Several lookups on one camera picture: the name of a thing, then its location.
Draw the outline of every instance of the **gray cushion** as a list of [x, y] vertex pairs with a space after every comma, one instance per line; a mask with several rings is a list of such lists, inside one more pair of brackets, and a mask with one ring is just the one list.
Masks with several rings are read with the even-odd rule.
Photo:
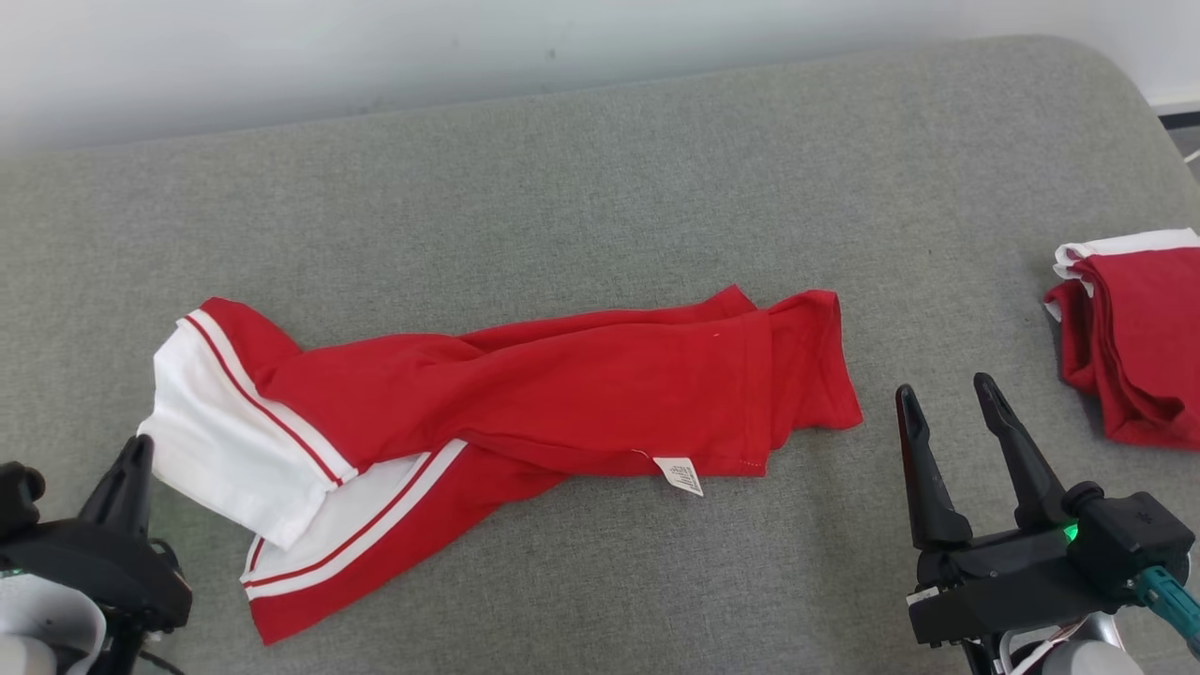
[[[911, 382], [977, 532], [1014, 497], [971, 389], [991, 372], [1063, 482], [1150, 490], [1200, 527], [1200, 455], [1122, 447], [1057, 376], [1040, 297], [1067, 240], [1200, 225], [1117, 70], [1048, 38], [784, 65], [10, 161], [0, 168], [4, 456], [65, 516], [150, 410], [150, 357], [209, 295], [301, 345], [604, 307], [836, 289], [866, 422], [764, 479], [575, 479], [500, 509], [275, 647], [250, 533], [166, 488], [196, 592], [160, 646], [203, 673], [965, 673], [918, 646], [893, 392]], [[1195, 583], [1192, 589], [1198, 589]], [[1181, 640], [1122, 613], [1147, 673]]]

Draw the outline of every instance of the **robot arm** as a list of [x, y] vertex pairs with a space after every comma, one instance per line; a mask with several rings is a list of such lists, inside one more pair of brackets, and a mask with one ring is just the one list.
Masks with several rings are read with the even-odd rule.
[[[0, 574], [37, 579], [36, 592], [80, 593], [102, 613], [103, 639], [88, 675], [131, 673], [146, 635], [182, 627], [192, 608], [174, 552], [148, 537], [152, 459], [149, 436], [130, 438], [79, 515], [53, 522], [38, 522], [34, 506], [42, 476], [17, 462], [0, 466]], [[7, 649], [34, 655], [11, 640]]]
[[[896, 392], [912, 542], [920, 551], [917, 589], [908, 596], [917, 641], [961, 645], [976, 675], [1033, 673], [1043, 656], [1039, 667], [1048, 674], [1051, 667], [1064, 675], [1140, 673], [1109, 615], [1148, 605], [1170, 615], [1195, 645], [1200, 605], [1182, 587], [1195, 534], [1146, 492], [1105, 498], [1094, 483], [1064, 491], [995, 381], [977, 374], [974, 388], [1018, 498], [1016, 528], [980, 537], [954, 510], [916, 393], [908, 386]], [[1150, 586], [1158, 589], [1156, 597]], [[1074, 633], [1060, 635], [1028, 665], [1009, 653], [1013, 635], [1055, 626]], [[1120, 656], [1094, 653], [1109, 647]], [[1091, 659], [1105, 669], [1081, 670]]]

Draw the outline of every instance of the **white stripe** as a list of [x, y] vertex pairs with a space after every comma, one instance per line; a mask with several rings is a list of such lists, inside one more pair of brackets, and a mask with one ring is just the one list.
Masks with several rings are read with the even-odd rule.
[[[233, 344], [229, 342], [229, 338], [226, 335], [224, 330], [221, 329], [221, 324], [218, 324], [211, 315], [204, 310], [196, 310], [187, 316], [192, 317], [196, 323], [204, 328], [209, 339], [212, 340], [212, 345], [216, 347], [217, 353], [221, 354], [226, 366], [229, 369], [229, 374], [233, 375], [234, 381], [241, 386], [241, 388], [251, 399], [254, 400], [254, 402], [270, 411], [271, 414], [278, 418], [280, 422], [292, 429], [296, 436], [300, 436], [305, 443], [308, 443], [308, 447], [317, 453], [320, 461], [329, 467], [334, 476], [341, 478], [343, 483], [358, 476], [359, 472], [350, 466], [350, 464], [342, 458], [337, 449], [334, 448], [332, 443], [325, 440], [320, 431], [317, 431], [305, 418], [293, 412], [288, 406], [278, 401], [264, 399], [258, 394], [258, 388], [254, 387], [254, 382], [250, 378], [246, 369], [242, 368], [241, 360], [238, 358], [238, 352], [233, 348]], [[300, 450], [304, 452], [305, 455], [308, 454], [308, 452], [304, 448], [300, 448]], [[324, 474], [324, 471], [322, 471], [319, 466], [316, 466], [316, 468]]]
[[[307, 589], [332, 579], [338, 572], [346, 569], [355, 558], [371, 549], [379, 539], [384, 537], [397, 522], [403, 519], [408, 512], [416, 506], [421, 498], [428, 494], [430, 488], [442, 478], [446, 468], [451, 462], [458, 456], [462, 449], [467, 447], [466, 441], [454, 440], [446, 443], [444, 448], [433, 458], [428, 464], [428, 468], [425, 473], [413, 484], [413, 486], [400, 498], [392, 507], [380, 518], [370, 530], [362, 533], [353, 544], [346, 546], [346, 549], [337, 554], [336, 557], [323, 565], [322, 567], [307, 572], [299, 577], [292, 577], [288, 579], [282, 579], [271, 584], [264, 584], [262, 586], [250, 586], [246, 589], [246, 596], [250, 599], [268, 596], [280, 596], [283, 593], [290, 593], [293, 591], [299, 591], [301, 589]], [[271, 575], [286, 574], [286, 572], [271, 571]]]

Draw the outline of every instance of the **clothing label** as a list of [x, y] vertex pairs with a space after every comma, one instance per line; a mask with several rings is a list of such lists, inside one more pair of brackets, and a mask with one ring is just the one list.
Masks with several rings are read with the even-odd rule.
[[667, 483], [688, 490], [694, 495], [704, 496], [704, 490], [700, 488], [700, 477], [696, 476], [696, 467], [688, 458], [654, 458], [654, 464], [662, 470], [662, 476], [667, 477]]
[[926, 598], [931, 598], [931, 597], [934, 597], [934, 596], [936, 596], [936, 595], [938, 595], [942, 591], [937, 590], [937, 586], [932, 586], [930, 589], [925, 589], [924, 591], [917, 591], [916, 593], [908, 596], [905, 599], [908, 601], [908, 607], [912, 607], [912, 605], [919, 603], [920, 601], [926, 599]]

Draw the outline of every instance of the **white wall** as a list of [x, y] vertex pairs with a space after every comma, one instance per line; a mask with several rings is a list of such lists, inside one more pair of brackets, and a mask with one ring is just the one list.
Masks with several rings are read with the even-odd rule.
[[1012, 32], [1099, 48], [1165, 114], [1200, 109], [1198, 26], [1198, 0], [4, 0], [0, 149]]

